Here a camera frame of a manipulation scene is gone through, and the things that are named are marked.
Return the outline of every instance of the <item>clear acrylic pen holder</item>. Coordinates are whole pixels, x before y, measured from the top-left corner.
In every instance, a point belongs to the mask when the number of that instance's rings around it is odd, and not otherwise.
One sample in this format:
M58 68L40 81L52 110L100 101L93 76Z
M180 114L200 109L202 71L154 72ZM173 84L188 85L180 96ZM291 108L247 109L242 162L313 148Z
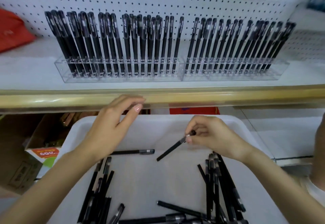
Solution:
M288 66L271 58L190 58L184 81L278 80Z
M184 65L180 58L106 60L61 57L55 61L65 83L182 81Z

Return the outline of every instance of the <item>red object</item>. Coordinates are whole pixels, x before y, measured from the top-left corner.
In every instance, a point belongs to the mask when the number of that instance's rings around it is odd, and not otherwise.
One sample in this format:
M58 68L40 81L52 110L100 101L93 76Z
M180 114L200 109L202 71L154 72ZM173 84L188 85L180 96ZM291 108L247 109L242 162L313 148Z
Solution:
M174 108L169 109L171 115L219 115L218 107Z
M0 9L0 52L11 50L34 41L36 37L25 27L21 18Z
M32 151L40 158L55 157L59 154L59 150L55 147L32 149Z

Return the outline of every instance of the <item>white plastic bin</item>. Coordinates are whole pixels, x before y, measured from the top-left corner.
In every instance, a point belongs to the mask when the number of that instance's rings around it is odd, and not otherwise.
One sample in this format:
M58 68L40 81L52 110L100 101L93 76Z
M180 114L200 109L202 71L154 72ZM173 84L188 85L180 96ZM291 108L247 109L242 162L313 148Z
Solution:
M157 162L156 158L184 136L193 115L139 115L116 150L155 149L153 155L112 156L115 171L108 196L112 197L108 219L120 203L125 210L121 219L158 217L174 213L157 206L165 201L196 211L206 212L205 185L197 164L204 167L209 149L182 144ZM230 128L259 148L243 122L233 116L218 115ZM86 117L73 125L57 160L73 150L90 129L95 117ZM287 223L265 189L243 164L224 158L227 168L246 207L244 218L250 224ZM92 167L73 187L49 223L77 223L90 179ZM223 199L220 199L224 211Z

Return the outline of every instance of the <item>person's right hand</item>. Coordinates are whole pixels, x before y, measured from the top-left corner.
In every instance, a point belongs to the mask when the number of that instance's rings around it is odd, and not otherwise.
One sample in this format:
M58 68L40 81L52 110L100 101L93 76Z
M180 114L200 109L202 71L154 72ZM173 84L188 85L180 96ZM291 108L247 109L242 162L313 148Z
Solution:
M186 138L189 144L206 146L222 156L244 162L254 147L231 130L221 119L213 116L195 115L190 120L185 134L196 131Z

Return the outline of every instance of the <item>forearm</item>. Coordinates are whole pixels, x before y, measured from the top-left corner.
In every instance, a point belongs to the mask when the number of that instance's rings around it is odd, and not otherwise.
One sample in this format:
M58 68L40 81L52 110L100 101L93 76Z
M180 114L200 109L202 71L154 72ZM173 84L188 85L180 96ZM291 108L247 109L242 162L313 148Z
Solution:
M71 188L95 164L79 151L61 159L6 211L1 223L46 223Z
M254 149L243 163L258 178L290 224L325 223L325 208L263 152Z

